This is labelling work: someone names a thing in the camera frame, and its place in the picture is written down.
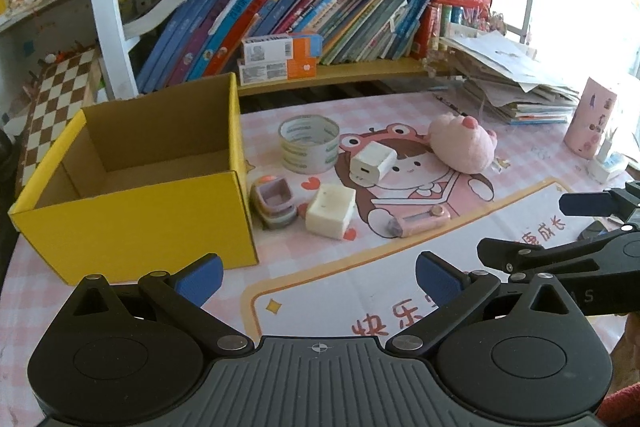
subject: red heart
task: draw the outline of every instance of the red heart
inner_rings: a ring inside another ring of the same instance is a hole
[[[306,217],[306,208],[309,206],[308,203],[300,203],[298,205],[298,215],[302,218],[305,219]]]
[[[320,180],[312,176],[308,181],[302,182],[300,186],[306,190],[318,190],[318,188],[320,188]]]
[[[353,241],[357,237],[357,235],[358,234],[356,233],[356,229],[348,229],[346,232],[344,232],[343,238],[347,241]]]

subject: white square block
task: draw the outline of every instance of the white square block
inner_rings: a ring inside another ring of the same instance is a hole
[[[322,184],[306,208],[309,232],[342,239],[356,208],[356,191],[342,185]]]
[[[396,164],[398,153],[378,142],[370,142],[351,158],[349,170],[354,176],[376,185]]]

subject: cartoon eye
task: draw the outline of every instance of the cartoon eye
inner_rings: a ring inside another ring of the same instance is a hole
[[[398,124],[391,128],[391,132],[394,132],[396,134],[411,134],[411,129],[409,129],[405,125]]]
[[[350,149],[352,147],[357,147],[361,143],[362,143],[362,140],[357,136],[345,136],[344,138],[342,138],[340,145],[342,147],[346,147],[347,149]]]

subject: pink pig plush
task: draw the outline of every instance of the pink pig plush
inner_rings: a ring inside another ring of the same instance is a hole
[[[429,126],[433,153],[456,171],[479,174],[494,160],[498,138],[472,116],[444,114]]]

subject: open yellow cardboard box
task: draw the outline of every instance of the open yellow cardboard box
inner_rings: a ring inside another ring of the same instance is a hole
[[[178,271],[208,252],[257,264],[236,78],[83,108],[10,213],[68,284]]]

